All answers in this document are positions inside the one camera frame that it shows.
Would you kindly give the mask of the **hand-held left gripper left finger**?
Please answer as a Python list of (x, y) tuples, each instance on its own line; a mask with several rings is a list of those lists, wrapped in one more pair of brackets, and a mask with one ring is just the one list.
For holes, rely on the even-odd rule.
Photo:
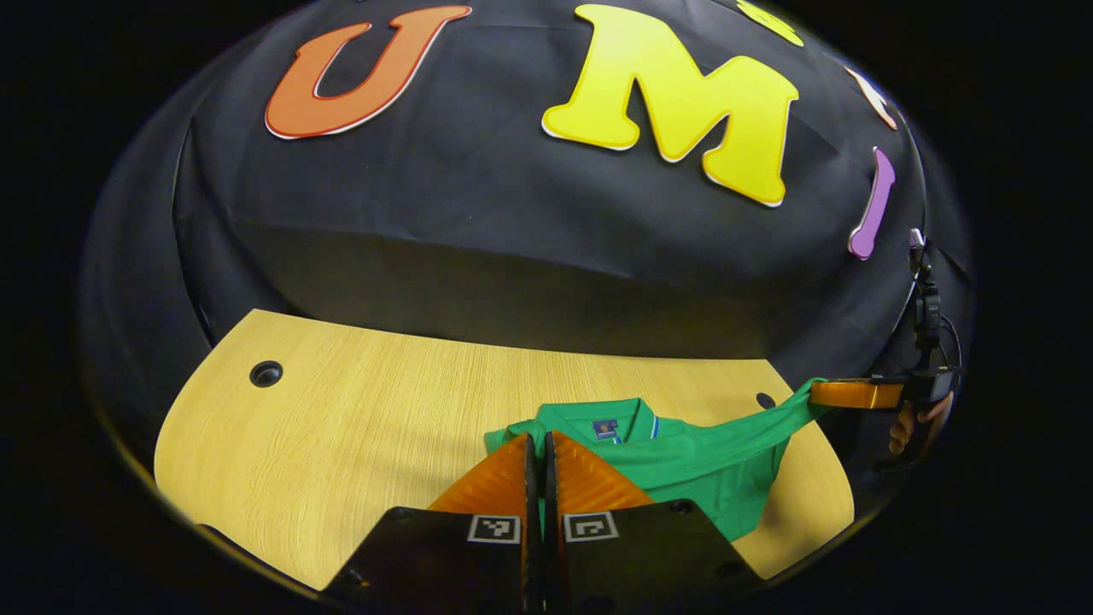
[(541, 612), (534, 441), (502, 445), (428, 507), (391, 507), (333, 577), (346, 612)]

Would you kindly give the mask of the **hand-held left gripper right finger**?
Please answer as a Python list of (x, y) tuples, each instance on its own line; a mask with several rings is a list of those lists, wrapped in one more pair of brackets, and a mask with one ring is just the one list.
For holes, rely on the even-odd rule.
[(696, 502), (653, 501), (559, 431), (544, 453), (544, 611), (725, 612), (763, 586)]

